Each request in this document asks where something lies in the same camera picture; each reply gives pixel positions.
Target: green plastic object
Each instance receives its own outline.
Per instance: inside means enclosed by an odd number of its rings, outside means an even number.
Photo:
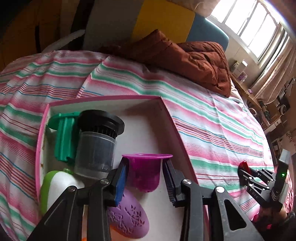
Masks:
[[[71,166],[75,164],[76,149],[79,141],[79,128],[77,119],[80,112],[56,114],[52,116],[47,126],[57,130],[54,147],[54,157]]]
[[[63,172],[73,175],[73,172],[69,168],[64,168]]]

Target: curtain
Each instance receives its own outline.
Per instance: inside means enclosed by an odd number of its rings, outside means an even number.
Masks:
[[[220,0],[168,0],[207,18]]]
[[[262,75],[251,88],[258,101],[269,104],[276,99],[285,83],[292,78],[295,58],[295,46],[286,35]]]

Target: bed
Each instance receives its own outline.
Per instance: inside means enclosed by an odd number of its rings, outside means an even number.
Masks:
[[[198,183],[225,187],[250,219],[258,213],[259,205],[239,185],[237,167],[247,161],[273,170],[273,162],[261,126],[234,87],[225,98],[158,68],[60,50],[12,62],[0,74],[0,89],[0,224],[13,240],[26,240],[40,220],[34,160],[46,104],[98,95],[162,96]]]

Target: metal screw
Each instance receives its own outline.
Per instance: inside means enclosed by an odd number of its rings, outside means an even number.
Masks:
[[[182,180],[182,182],[183,182],[185,185],[190,185],[190,184],[192,183],[192,181],[189,180],[189,179],[184,179],[184,180]]]
[[[70,186],[70,187],[67,188],[68,192],[74,192],[75,189],[76,189],[75,186]]]
[[[225,191],[224,187],[221,187],[221,186],[216,187],[216,190],[217,190],[217,192],[219,192],[219,193],[223,193],[223,192]]]
[[[103,185],[107,185],[109,183],[109,180],[107,178],[101,179],[100,183]]]

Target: plastic container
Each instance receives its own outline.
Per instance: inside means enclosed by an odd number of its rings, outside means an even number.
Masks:
[[[74,172],[92,179],[101,179],[102,172],[113,169],[116,137],[124,132],[124,122],[118,116],[102,110],[85,110],[80,113],[81,130]]]
[[[80,112],[58,113],[52,116],[47,124],[50,129],[57,130],[54,157],[58,161],[66,162],[71,166],[74,166],[79,139],[79,128],[77,127],[79,115]]]
[[[100,179],[100,172],[113,168],[116,140],[96,132],[82,132],[78,143],[74,172],[80,176]]]
[[[159,185],[161,160],[171,154],[125,154],[129,159],[128,184],[141,192],[152,192]]]

